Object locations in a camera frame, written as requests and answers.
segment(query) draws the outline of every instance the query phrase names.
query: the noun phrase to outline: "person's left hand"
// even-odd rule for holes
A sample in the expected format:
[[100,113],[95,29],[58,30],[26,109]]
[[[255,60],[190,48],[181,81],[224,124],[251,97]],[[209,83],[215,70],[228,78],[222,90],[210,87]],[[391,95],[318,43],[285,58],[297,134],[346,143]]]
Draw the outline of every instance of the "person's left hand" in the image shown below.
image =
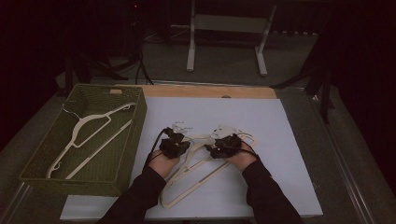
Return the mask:
[[169,159],[163,155],[160,150],[155,150],[151,155],[152,161],[148,163],[155,172],[157,172],[163,178],[170,175],[172,169],[180,161],[180,157]]

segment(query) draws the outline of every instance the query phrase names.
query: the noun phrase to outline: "sleeve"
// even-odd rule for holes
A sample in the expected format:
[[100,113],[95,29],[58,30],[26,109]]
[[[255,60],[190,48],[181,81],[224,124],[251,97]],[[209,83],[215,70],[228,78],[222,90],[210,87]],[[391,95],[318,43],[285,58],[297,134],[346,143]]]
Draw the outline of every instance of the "sleeve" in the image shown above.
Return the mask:
[[247,182],[247,204],[253,208],[257,223],[303,223],[260,160],[251,163],[242,175]]
[[146,167],[97,223],[141,223],[146,211],[157,205],[165,180],[151,167]]

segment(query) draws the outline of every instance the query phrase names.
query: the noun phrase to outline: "basket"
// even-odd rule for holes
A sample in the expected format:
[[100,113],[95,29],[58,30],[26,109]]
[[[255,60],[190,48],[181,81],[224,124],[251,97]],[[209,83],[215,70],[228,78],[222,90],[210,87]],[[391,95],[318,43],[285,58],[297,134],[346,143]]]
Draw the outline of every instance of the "basket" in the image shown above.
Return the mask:
[[[104,117],[84,123],[74,141],[78,147],[68,149],[59,169],[48,178],[49,168],[71,142],[73,130],[79,121],[90,115],[104,115],[131,102],[135,105],[112,113],[110,119]],[[139,87],[77,84],[22,170],[20,180],[49,193],[120,196],[130,184],[146,112],[145,97]],[[120,127],[129,121],[131,124],[120,131]],[[100,147],[102,149],[86,165],[73,177],[66,179]]]

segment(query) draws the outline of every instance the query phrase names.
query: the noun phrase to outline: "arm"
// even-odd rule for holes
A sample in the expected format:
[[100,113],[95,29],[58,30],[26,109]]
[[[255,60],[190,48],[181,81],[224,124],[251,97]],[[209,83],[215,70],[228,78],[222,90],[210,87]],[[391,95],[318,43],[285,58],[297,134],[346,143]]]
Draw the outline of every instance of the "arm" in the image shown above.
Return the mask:
[[166,158],[159,150],[151,158],[148,167],[97,223],[143,222],[146,211],[158,203],[158,197],[166,185],[164,179],[179,161],[179,158]]
[[[242,149],[251,151],[246,144],[242,144]],[[242,171],[242,176],[247,181],[247,204],[252,207],[257,223],[303,223],[260,160],[240,152],[226,161]]]

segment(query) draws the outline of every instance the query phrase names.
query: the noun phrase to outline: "white sheet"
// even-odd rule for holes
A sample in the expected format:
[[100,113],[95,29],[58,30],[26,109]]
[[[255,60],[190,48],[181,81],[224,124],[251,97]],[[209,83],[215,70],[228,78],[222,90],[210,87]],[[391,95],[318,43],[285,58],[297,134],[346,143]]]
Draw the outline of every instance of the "white sheet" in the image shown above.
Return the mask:
[[[165,127],[171,127],[173,122],[184,121],[186,126],[192,127],[186,135],[212,133],[219,124],[226,124],[258,139],[258,144],[254,147],[256,153],[301,216],[322,215],[280,100],[178,97],[147,97],[146,100],[148,113],[136,154],[132,180],[141,173],[159,132]],[[195,159],[199,160],[207,155],[208,152],[200,150]],[[205,176],[220,164],[222,160],[208,162],[180,180],[168,195],[181,193],[182,189],[197,182],[200,176]],[[165,209],[157,205],[149,209],[146,218],[252,217],[252,210],[246,204],[246,189],[240,172],[229,165],[174,207]],[[100,218],[115,200],[111,197],[70,195],[61,219]]]

